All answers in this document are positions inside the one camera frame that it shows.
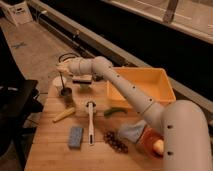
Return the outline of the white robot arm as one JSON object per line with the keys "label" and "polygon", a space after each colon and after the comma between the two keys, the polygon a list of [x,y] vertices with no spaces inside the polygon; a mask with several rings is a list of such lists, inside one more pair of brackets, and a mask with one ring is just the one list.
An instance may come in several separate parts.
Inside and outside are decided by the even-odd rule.
{"label": "white robot arm", "polygon": [[110,81],[127,102],[156,132],[164,137],[163,171],[213,171],[211,143],[206,117],[189,100],[164,107],[117,73],[102,56],[71,58],[57,64],[65,74],[97,74]]}

